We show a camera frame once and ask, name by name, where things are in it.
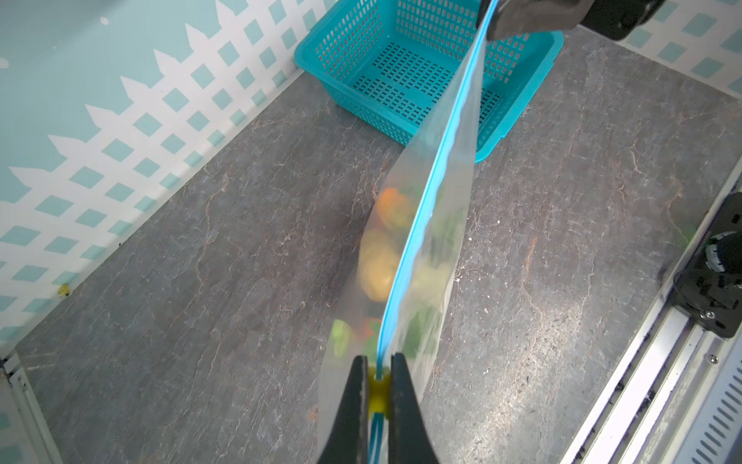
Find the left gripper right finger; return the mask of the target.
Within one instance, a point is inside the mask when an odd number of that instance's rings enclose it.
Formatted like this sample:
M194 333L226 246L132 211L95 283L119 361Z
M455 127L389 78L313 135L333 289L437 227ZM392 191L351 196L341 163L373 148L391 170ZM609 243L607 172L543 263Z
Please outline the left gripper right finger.
M424 426L407 360L402 353L391 357L390 374L388 462L438 464Z

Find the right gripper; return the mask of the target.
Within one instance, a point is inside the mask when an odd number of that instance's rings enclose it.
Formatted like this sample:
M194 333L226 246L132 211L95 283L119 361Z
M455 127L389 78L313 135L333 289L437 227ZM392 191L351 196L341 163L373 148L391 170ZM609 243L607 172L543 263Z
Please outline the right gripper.
M665 0L504 0L479 3L477 29L499 41L524 34L565 31L579 23L612 41L644 25Z

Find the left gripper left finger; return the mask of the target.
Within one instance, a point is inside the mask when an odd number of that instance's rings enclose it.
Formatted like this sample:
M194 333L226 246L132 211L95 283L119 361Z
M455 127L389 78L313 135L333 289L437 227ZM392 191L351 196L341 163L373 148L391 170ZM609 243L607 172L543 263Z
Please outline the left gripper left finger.
M367 357L357 356L351 364L330 436L318 463L367 464L369 387Z

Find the teal plastic basket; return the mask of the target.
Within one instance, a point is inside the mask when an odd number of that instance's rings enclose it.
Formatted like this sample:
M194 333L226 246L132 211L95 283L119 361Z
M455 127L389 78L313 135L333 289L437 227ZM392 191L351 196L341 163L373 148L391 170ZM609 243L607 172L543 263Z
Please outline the teal plastic basket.
M469 50L477 8L475 1L339 1L295 60L340 106L407 145ZM508 135L562 47L560 32L487 44L477 162Z

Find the clear zip top bag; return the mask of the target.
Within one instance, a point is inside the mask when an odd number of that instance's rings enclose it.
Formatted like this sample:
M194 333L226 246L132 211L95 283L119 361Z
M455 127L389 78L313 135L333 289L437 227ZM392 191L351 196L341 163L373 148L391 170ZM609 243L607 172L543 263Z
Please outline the clear zip top bag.
M396 188L411 199L415 205L411 227L386 229L375 203L363 230L363 234L386 231L396 241L400 261L384 303L370 300L361 290L359 255L343 289L320 373L319 456L355 357L365 356L368 361L367 463L390 463L391 357L405 356L419 404L432 376L470 208L486 43L486 27L475 29L475 38L446 91L379 192Z

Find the yellow toy potato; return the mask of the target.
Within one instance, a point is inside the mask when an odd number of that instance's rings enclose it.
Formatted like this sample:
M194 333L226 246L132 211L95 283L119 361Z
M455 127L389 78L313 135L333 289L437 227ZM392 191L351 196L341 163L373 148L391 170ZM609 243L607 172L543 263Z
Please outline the yellow toy potato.
M388 301L399 261L396 241L386 231L373 229L363 234L357 279L370 300L377 303Z

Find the orange toy carrot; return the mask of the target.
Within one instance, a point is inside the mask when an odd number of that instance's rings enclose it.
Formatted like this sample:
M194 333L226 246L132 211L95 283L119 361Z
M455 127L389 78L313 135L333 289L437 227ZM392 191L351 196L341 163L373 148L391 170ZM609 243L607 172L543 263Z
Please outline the orange toy carrot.
M378 218L388 230L409 229L415 218L415 205L396 188L381 191L376 210Z

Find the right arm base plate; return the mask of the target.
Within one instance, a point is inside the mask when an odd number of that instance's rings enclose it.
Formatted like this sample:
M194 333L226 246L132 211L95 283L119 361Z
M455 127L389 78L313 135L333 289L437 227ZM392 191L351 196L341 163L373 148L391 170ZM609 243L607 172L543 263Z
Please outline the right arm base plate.
M720 338L741 326L741 194L722 203L688 265L674 275L669 301Z

